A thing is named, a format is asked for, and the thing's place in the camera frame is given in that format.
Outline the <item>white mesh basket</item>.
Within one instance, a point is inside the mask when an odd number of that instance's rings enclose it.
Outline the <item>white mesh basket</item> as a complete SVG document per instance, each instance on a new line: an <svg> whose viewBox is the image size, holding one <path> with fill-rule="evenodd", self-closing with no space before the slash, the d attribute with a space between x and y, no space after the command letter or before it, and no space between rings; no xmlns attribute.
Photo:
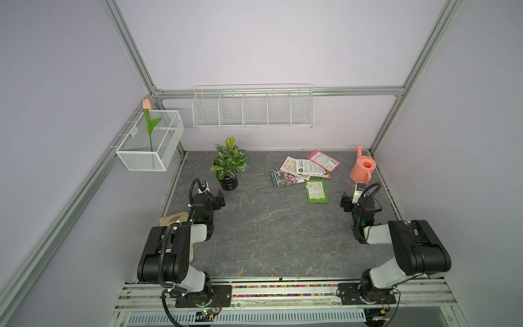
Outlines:
<svg viewBox="0 0 523 327"><path fill-rule="evenodd" d="M183 132L177 110L143 110L117 146L116 155L130 171L165 172Z"/></svg>

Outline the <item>white seed packet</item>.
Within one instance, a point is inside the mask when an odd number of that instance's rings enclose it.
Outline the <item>white seed packet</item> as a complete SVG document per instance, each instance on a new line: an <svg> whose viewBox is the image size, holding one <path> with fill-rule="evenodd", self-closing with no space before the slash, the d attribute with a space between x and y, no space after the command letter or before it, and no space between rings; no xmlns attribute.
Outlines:
<svg viewBox="0 0 523 327"><path fill-rule="evenodd" d="M308 181L310 179L309 176L303 176L301 174L298 174L296 168L296 160L294 158L291 158L290 156L287 156L284 163L280 167L280 170L294 175L299 181Z"/></svg>

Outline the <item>beige work glove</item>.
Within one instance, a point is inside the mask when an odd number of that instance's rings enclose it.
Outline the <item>beige work glove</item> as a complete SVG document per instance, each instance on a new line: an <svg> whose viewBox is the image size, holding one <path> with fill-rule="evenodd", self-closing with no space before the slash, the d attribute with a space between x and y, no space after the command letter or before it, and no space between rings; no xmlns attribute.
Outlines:
<svg viewBox="0 0 523 327"><path fill-rule="evenodd" d="M176 213L174 215L169 215L165 217L161 217L159 219L159 226L169 226L172 223L176 222L187 222L189 220L189 213L188 212L181 212ZM193 245L190 246L189 249L189 262L192 263L194 261L194 248Z"/></svg>

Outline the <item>aluminium front rail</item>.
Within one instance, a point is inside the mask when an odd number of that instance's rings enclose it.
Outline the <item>aluminium front rail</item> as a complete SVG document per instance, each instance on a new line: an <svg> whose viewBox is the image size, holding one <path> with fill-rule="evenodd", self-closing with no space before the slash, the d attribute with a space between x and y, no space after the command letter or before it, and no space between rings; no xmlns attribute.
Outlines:
<svg viewBox="0 0 523 327"><path fill-rule="evenodd" d="M395 286L376 301L356 295L357 282L308 277L216 278L224 293L211 308L177 308L162 288L124 286L110 326L468 326L443 279L418 279Z"/></svg>

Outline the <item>artificial pink tulip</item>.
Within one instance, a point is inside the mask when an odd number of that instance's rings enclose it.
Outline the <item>artificial pink tulip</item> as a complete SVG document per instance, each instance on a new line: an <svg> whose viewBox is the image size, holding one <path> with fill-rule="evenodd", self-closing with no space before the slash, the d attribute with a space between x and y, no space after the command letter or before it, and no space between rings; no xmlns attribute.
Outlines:
<svg viewBox="0 0 523 327"><path fill-rule="evenodd" d="M148 132L148 139L149 139L149 146L150 151L153 151L153 131L156 128L156 126L162 121L162 118L151 118L151 110L152 110L152 103L149 99L143 99L142 101L142 110L143 115L147 124L147 132Z"/></svg>

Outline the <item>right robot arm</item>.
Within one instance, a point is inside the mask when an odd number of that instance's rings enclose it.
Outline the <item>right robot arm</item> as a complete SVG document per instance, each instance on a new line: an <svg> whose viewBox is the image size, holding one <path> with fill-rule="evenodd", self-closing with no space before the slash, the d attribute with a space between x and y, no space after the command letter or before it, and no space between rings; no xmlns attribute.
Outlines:
<svg viewBox="0 0 523 327"><path fill-rule="evenodd" d="M422 276L448 272L451 257L426 220L394 220L375 223L382 211L375 205L381 183L356 183L354 194L346 193L340 201L343 211L352 217L351 231L363 245L392 245L394 257L378 267L363 272L356 291L365 302L391 292L395 286Z"/></svg>

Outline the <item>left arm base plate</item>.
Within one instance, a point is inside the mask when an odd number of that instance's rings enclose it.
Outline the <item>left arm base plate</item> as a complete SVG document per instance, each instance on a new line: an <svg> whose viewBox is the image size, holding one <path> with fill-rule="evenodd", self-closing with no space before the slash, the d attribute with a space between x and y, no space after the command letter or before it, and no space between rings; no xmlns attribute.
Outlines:
<svg viewBox="0 0 523 327"><path fill-rule="evenodd" d="M232 287L218 285L205 287L202 292L188 293L177 298L176 308L220 308L229 307L232 301Z"/></svg>

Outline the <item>potted green plant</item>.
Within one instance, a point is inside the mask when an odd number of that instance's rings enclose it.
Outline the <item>potted green plant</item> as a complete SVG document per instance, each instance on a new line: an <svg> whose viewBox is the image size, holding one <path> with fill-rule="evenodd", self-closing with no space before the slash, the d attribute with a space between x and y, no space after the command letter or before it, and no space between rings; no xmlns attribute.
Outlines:
<svg viewBox="0 0 523 327"><path fill-rule="evenodd" d="M224 145L216 144L217 157L214 159L211 172L224 191L233 191L238 187L238 173L247 168L246 151L236 144L235 137L226 138Z"/></svg>

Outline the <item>pink bordered seed packet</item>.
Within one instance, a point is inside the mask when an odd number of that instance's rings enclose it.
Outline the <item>pink bordered seed packet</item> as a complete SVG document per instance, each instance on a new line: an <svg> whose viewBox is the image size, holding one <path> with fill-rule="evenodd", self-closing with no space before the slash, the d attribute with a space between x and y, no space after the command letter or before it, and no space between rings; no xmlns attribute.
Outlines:
<svg viewBox="0 0 523 327"><path fill-rule="evenodd" d="M306 158L311 160L318 166L321 166L323 169L327 170L328 172L334 172L340 166L339 161L326 155L325 153L323 153L319 150L313 151Z"/></svg>

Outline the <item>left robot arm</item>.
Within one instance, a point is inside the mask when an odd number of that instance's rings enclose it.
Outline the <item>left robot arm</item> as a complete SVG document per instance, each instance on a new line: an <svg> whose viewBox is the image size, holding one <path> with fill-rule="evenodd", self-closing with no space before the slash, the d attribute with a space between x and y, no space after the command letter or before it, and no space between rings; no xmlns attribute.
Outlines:
<svg viewBox="0 0 523 327"><path fill-rule="evenodd" d="M226 205L208 181L196 178L189 189L189 218L151 228L137 267L140 283L158 284L170 294L213 296L211 278L190 264L191 246L211 239L214 213Z"/></svg>

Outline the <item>purple flowers seed packet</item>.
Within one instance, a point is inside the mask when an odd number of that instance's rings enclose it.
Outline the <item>purple flowers seed packet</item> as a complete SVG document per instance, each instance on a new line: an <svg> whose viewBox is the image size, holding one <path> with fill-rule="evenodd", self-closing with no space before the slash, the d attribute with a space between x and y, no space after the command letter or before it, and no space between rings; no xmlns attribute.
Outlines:
<svg viewBox="0 0 523 327"><path fill-rule="evenodd" d="M283 170L273 170L270 172L272 185L275 188L297 185L305 182L305 179Z"/></svg>

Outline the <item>pink watering can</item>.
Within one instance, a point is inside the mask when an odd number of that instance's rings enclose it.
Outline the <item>pink watering can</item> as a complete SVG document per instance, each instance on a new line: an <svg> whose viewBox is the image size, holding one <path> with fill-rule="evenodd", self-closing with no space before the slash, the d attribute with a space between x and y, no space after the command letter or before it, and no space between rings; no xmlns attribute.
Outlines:
<svg viewBox="0 0 523 327"><path fill-rule="evenodd" d="M350 172L350 178L355 183L368 185L376 169L376 162L373 158L363 155L364 147L356 147L355 149L357 151L357 159Z"/></svg>

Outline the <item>green seed packet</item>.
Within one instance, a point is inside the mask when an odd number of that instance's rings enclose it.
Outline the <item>green seed packet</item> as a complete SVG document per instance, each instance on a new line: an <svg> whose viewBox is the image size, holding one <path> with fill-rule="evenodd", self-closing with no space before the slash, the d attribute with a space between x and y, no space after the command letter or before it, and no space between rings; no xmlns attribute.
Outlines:
<svg viewBox="0 0 523 327"><path fill-rule="evenodd" d="M310 203L329 203L324 180L306 181L306 193Z"/></svg>

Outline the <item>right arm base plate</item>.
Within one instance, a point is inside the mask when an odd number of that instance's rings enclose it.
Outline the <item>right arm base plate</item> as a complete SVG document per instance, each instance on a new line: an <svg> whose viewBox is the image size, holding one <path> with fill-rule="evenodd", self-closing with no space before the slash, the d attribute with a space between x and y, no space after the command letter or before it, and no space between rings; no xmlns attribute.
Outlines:
<svg viewBox="0 0 523 327"><path fill-rule="evenodd" d="M392 289L366 290L360 283L339 283L336 296L343 305L392 305L396 304L396 297Z"/></svg>

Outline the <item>orange seed packet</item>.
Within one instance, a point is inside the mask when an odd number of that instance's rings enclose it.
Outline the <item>orange seed packet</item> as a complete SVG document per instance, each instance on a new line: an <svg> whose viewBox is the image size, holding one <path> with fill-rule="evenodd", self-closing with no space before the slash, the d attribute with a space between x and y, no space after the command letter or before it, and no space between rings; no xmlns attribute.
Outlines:
<svg viewBox="0 0 523 327"><path fill-rule="evenodd" d="M331 173L328 171L325 171L323 173L307 173L305 174L305 177L331 179Z"/></svg>

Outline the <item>marigold seed packet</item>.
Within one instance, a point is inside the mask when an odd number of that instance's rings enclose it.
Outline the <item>marigold seed packet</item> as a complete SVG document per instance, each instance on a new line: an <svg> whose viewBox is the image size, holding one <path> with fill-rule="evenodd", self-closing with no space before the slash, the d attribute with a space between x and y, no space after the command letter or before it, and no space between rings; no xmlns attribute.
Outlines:
<svg viewBox="0 0 523 327"><path fill-rule="evenodd" d="M327 171L309 159L296 159L296 168L298 174L303 176L307 173L323 173Z"/></svg>

